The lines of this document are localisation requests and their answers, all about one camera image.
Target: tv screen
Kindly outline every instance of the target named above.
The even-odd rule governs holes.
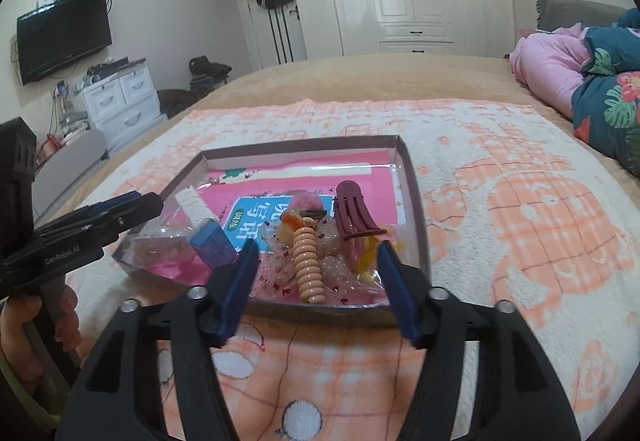
[[[60,0],[18,18],[24,85],[111,45],[106,0]]]

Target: beige coil hair tie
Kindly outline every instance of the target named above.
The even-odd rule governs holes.
[[[304,221],[305,226],[293,234],[293,268],[298,280],[298,293],[303,302],[324,304],[326,296],[318,262],[316,222],[311,217],[305,217]]]

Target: white drawer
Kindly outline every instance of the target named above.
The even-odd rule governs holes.
[[[96,124],[107,138],[107,148],[113,147],[125,134],[135,131],[160,115],[158,95],[153,93],[139,103],[133,104],[116,116]]]
[[[135,103],[154,91],[148,68],[136,69],[120,78],[120,85],[127,103]]]
[[[111,114],[117,114],[127,106],[120,82],[117,80],[97,85],[95,88],[88,88],[84,92],[84,97],[87,110],[94,121],[100,121]]]
[[[439,40],[453,42],[448,26],[430,25],[381,25],[380,40]]]
[[[381,53],[412,53],[412,54],[430,54],[430,55],[452,55],[454,54],[453,44],[451,42],[380,42]]]

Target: floral comforter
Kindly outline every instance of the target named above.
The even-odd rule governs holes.
[[[591,28],[591,60],[572,97],[574,134],[640,177],[640,31]]]

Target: pink pom-pom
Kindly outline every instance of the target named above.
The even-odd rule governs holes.
[[[289,203],[287,210],[324,210],[321,199],[306,190],[296,192]]]

